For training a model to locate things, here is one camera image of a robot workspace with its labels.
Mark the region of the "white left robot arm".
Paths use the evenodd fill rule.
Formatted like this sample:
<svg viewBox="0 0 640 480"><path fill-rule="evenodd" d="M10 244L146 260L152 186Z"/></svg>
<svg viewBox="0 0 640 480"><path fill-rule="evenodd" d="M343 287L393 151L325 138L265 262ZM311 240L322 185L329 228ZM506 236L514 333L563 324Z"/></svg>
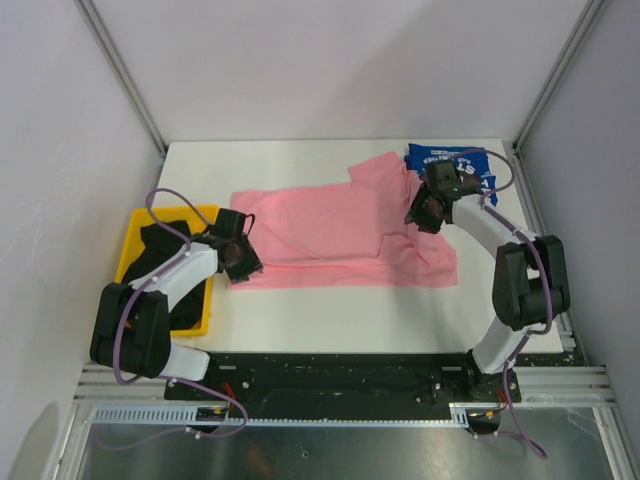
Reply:
<svg viewBox="0 0 640 480"><path fill-rule="evenodd" d="M217 273L231 283L247 281L263 270L249 234L253 213L222 208L213 222L186 233L151 213L153 225L178 241L178 249L149 272L125 283L112 282L100 297L90 359L113 369L126 384L137 378L182 378L197 398L214 397L221 376L209 368L210 356L171 340L170 314L202 282Z"/></svg>

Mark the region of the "pink t-shirt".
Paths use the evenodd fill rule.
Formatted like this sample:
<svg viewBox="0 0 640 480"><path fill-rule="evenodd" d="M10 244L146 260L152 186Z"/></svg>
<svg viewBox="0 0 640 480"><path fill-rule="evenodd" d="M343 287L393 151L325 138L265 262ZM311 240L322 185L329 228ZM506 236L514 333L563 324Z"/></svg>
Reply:
<svg viewBox="0 0 640 480"><path fill-rule="evenodd" d="M256 216L249 239L263 264L238 290L457 284L455 249L404 221L420 180L399 155L348 173L346 183L232 195L232 209Z"/></svg>

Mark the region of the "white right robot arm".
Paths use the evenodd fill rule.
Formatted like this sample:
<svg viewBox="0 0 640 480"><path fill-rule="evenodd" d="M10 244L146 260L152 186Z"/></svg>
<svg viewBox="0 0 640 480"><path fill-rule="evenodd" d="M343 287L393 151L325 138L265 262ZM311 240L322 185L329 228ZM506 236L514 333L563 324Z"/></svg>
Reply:
<svg viewBox="0 0 640 480"><path fill-rule="evenodd" d="M533 336L549 333L570 306L564 246L499 213L480 185L463 177L452 160L428 164L405 222L436 234L454 225L476 240L495 261L491 300L495 318L469 351L471 370L461 376L463 393L484 401L497 389L495 375L509 370Z"/></svg>

